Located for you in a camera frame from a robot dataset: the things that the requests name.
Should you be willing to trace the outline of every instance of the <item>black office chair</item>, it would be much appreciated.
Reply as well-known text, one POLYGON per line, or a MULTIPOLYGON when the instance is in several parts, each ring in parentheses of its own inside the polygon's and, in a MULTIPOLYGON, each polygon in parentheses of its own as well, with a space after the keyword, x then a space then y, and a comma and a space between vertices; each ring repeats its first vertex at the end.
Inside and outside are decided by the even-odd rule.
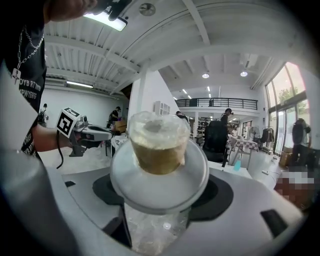
POLYGON ((226 165, 228 157, 228 129, 221 121, 211 121, 204 130, 202 147, 208 161, 226 165))

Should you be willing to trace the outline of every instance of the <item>cardboard box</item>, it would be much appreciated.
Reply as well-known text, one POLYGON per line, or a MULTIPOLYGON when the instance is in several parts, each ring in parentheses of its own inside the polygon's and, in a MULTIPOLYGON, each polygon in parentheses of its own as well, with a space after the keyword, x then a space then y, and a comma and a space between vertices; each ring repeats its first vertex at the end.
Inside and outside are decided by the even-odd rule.
POLYGON ((114 122, 114 130, 120 133, 124 133, 127 129, 127 123, 123 120, 114 122))
POLYGON ((287 167, 290 164, 292 153, 286 153, 284 151, 281 152, 281 157, 279 161, 279 165, 282 167, 287 167))
POLYGON ((283 147, 283 152, 288 153, 288 154, 292 154, 292 147, 283 147))

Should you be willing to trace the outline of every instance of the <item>fluorescent light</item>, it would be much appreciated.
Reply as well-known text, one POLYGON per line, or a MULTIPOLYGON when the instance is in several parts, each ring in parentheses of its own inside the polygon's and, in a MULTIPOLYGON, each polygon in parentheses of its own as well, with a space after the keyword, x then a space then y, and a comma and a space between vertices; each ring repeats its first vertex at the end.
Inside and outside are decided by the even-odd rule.
POLYGON ((83 86, 83 87, 93 88, 92 85, 84 84, 84 83, 79 83, 79 82, 66 81, 66 83, 69 84, 69 85, 75 85, 75 86, 83 86))
POLYGON ((118 31, 122 31, 125 28, 125 26, 127 25, 127 23, 124 20, 120 19, 120 18, 117 18, 114 21, 110 21, 108 19, 109 18, 109 14, 106 14, 105 12, 101 12, 98 15, 94 15, 92 13, 88 13, 88 14, 85 14, 83 16, 87 17, 89 19, 95 20, 97 22, 101 22, 101 23, 103 23, 105 25, 108 25, 108 26, 114 28, 115 30, 118 30, 118 31))

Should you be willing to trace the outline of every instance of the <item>beige liquid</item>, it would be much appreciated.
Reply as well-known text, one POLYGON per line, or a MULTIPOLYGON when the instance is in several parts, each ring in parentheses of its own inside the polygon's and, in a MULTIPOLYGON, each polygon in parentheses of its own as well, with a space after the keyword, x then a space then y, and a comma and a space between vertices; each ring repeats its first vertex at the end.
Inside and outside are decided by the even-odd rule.
POLYGON ((148 173, 164 175, 172 173, 184 161, 187 142, 167 149, 152 149, 135 143, 131 139, 140 167, 148 173))

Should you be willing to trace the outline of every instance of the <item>black railing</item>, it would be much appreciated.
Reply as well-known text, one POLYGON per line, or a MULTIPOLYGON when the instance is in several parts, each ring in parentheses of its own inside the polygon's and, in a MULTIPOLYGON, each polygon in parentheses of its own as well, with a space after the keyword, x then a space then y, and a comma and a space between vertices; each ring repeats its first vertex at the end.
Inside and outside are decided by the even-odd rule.
POLYGON ((246 98, 184 98, 177 99, 179 108, 183 107, 223 107, 258 110, 258 101, 246 98))

